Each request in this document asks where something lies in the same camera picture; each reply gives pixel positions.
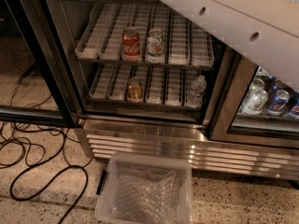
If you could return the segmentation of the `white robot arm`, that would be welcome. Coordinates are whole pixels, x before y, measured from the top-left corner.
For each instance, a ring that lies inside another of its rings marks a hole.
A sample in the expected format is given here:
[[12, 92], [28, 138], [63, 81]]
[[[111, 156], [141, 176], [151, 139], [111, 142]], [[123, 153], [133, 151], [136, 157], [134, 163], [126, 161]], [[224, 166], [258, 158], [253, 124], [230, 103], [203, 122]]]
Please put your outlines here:
[[299, 3], [160, 0], [294, 90], [299, 90]]

